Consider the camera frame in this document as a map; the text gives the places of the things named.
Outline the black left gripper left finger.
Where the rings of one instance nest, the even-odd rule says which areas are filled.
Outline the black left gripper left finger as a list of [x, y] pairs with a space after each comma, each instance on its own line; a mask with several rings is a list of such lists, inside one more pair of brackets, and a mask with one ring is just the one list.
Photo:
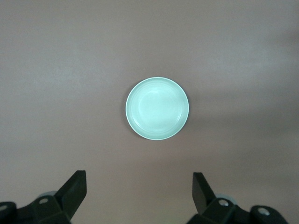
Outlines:
[[44, 193], [17, 208], [14, 202], [0, 203], [2, 224], [70, 224], [87, 194], [86, 171], [76, 171], [56, 192]]

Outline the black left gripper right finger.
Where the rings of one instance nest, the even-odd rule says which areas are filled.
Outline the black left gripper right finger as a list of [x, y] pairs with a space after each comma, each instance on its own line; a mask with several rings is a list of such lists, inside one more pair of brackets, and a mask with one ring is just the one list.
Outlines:
[[217, 197], [203, 173], [193, 173], [192, 198], [197, 210], [189, 224], [287, 224], [275, 209], [255, 205], [245, 211], [231, 200]]

